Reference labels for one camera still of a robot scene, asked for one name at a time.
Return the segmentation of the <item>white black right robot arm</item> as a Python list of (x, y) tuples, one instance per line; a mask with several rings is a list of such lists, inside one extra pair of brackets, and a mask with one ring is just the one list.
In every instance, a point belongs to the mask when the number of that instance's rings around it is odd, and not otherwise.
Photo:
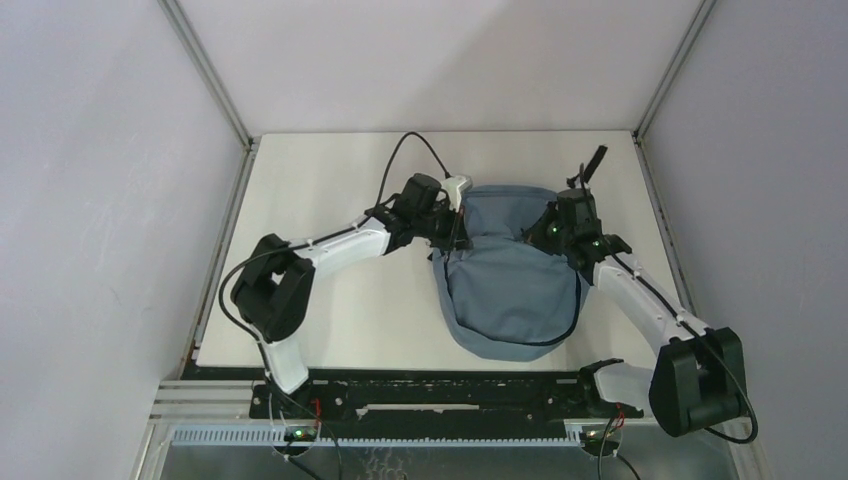
[(592, 416), (614, 406), (653, 417), (672, 437), (756, 418), (747, 395), (743, 347), (730, 328), (714, 329), (688, 312), (646, 272), (631, 247), (605, 234), (587, 189), (567, 189), (524, 233), (541, 251), (562, 256), (591, 287), (624, 313), (651, 347), (653, 368), (622, 359), (581, 368), (588, 381), (578, 402)]

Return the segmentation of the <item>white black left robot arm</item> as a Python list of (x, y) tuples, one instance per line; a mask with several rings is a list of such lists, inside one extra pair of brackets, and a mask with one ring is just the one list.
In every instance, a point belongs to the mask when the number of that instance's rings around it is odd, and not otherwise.
[(251, 255), (223, 278), (221, 310), (257, 344), (274, 404), (290, 417), (305, 414), (313, 394), (308, 368), (295, 337), (303, 324), (313, 285), (357, 262), (388, 255), (416, 238), (443, 251), (468, 249), (462, 200), (473, 181), (465, 175), (437, 180), (416, 173), (403, 190), (350, 225), (301, 243), (275, 234), (262, 237)]

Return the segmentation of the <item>blue student backpack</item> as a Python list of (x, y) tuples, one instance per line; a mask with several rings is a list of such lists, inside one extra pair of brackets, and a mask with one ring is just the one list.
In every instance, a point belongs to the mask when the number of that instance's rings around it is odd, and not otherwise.
[(465, 350), (530, 362), (575, 331), (591, 286), (565, 256), (539, 247), (561, 230), (557, 203), (557, 192), (531, 185), (464, 194), (470, 248), (434, 248), (429, 261), (444, 322)]

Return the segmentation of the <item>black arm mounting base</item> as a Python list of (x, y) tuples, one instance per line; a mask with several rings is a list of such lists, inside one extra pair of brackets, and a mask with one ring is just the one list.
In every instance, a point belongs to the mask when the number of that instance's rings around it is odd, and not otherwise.
[(290, 394), (253, 387), (249, 416), (277, 425), (304, 421), (328, 439), (564, 439), (569, 421), (641, 419), (603, 406), (577, 371), (403, 371), (313, 369)]

